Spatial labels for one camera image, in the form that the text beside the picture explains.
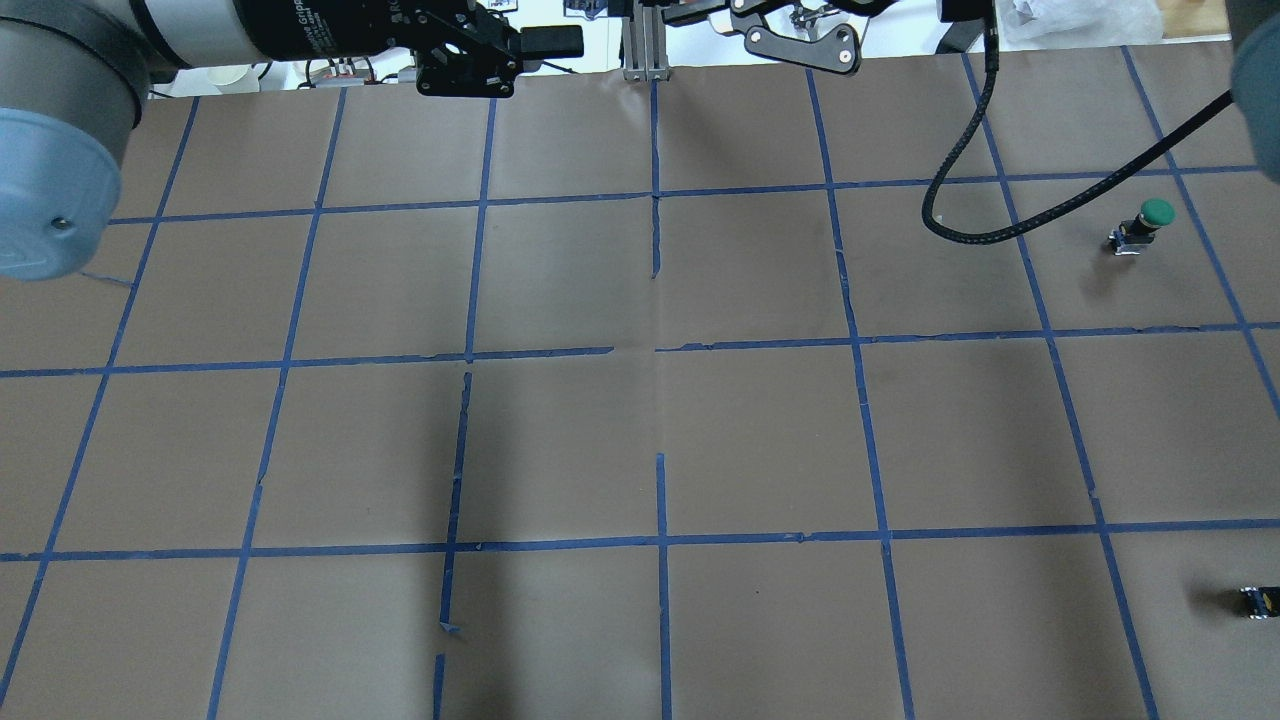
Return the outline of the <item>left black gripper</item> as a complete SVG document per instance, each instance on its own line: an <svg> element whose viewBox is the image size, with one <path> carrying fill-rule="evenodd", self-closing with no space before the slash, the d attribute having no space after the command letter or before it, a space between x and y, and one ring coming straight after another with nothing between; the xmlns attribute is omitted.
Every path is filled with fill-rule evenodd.
<svg viewBox="0 0 1280 720"><path fill-rule="evenodd" d="M416 90L429 97L508 97L516 78L585 54L579 26L517 29L483 5L428 1L237 1L250 42L271 60L372 56L415 36Z"/></svg>

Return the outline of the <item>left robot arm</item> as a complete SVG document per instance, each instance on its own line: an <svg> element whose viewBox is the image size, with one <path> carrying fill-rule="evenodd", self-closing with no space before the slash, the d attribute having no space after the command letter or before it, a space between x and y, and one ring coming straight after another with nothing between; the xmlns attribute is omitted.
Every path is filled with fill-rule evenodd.
<svg viewBox="0 0 1280 720"><path fill-rule="evenodd" d="M585 44L579 26L518 29L477 1L3 3L3 274L87 265L148 95L178 70L392 49L412 54L422 95L508 97L520 74Z"/></svg>

